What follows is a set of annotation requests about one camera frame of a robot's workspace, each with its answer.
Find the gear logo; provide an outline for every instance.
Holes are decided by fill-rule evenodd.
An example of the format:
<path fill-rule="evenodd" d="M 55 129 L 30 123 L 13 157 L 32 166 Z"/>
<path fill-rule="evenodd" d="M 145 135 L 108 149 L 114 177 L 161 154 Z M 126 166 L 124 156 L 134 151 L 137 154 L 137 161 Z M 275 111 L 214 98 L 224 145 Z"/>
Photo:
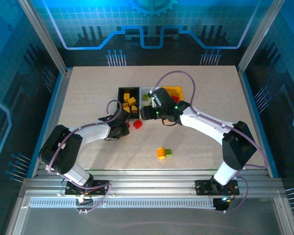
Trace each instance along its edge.
<path fill-rule="evenodd" d="M 151 17 L 161 13 L 166 14 L 167 10 L 173 9 L 173 4 L 177 4 L 177 0 L 130 0 L 129 4 L 137 13 L 142 13 L 143 16 L 150 15 Z"/>
<path fill-rule="evenodd" d="M 17 0 L 0 0 L 0 14 L 8 24 L 12 24 L 19 14 Z"/>

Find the yellow block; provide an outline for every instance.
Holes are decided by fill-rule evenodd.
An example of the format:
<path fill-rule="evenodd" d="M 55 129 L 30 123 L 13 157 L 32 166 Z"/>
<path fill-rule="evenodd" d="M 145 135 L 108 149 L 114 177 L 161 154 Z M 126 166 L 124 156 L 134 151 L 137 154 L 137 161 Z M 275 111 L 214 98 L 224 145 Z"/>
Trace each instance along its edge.
<path fill-rule="evenodd" d="M 132 106 L 132 113 L 136 114 L 137 113 L 137 107 L 135 105 Z"/>
<path fill-rule="evenodd" d="M 134 97 L 130 98 L 127 100 L 129 106 L 135 105 L 136 104 L 136 99 Z"/>
<path fill-rule="evenodd" d="M 129 99 L 129 93 L 124 93 L 123 99 L 124 99 L 124 102 L 127 102 Z"/>
<path fill-rule="evenodd" d="M 123 103 L 122 106 L 123 106 L 123 108 L 126 108 L 126 107 L 128 107 L 128 103 Z"/>
<path fill-rule="evenodd" d="M 165 159 L 166 154 L 165 154 L 165 149 L 164 148 L 158 148 L 157 149 L 157 154 L 159 159 Z"/>
<path fill-rule="evenodd" d="M 169 93 L 169 95 L 174 95 L 179 97 L 180 100 L 183 100 L 183 90 L 182 87 L 162 87 L 166 89 L 166 91 Z"/>
<path fill-rule="evenodd" d="M 129 107 L 125 107 L 125 108 L 123 108 L 123 109 L 124 109 L 125 111 L 127 111 L 128 113 L 131 113 Z"/>

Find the black mounting plate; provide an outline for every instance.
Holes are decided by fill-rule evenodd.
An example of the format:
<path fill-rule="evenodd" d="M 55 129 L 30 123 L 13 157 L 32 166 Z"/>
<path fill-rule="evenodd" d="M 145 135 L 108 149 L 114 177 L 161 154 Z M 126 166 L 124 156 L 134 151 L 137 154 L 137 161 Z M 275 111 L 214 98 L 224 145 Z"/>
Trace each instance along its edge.
<path fill-rule="evenodd" d="M 108 180 L 93 180 L 92 181 L 93 186 L 104 185 L 107 183 L 109 183 Z M 105 195 L 107 193 L 107 190 L 108 190 L 108 188 L 105 188 L 105 187 L 98 188 L 94 191 L 89 192 L 88 195 Z M 68 181 L 66 189 L 65 189 L 65 195 L 81 195 L 87 191 L 88 190 L 84 190 L 79 187 L 76 187 L 70 181 Z"/>
<path fill-rule="evenodd" d="M 194 184 L 194 189 L 196 190 L 197 196 L 211 196 L 211 195 L 218 195 L 218 196 L 230 196 L 233 195 L 233 191 L 228 187 L 231 186 L 235 189 L 235 195 L 240 195 L 240 190 L 238 188 L 238 183 L 236 180 L 230 180 L 226 187 L 223 189 L 221 194 L 215 194 L 212 192 L 212 188 L 210 186 L 210 180 L 196 180 Z"/>

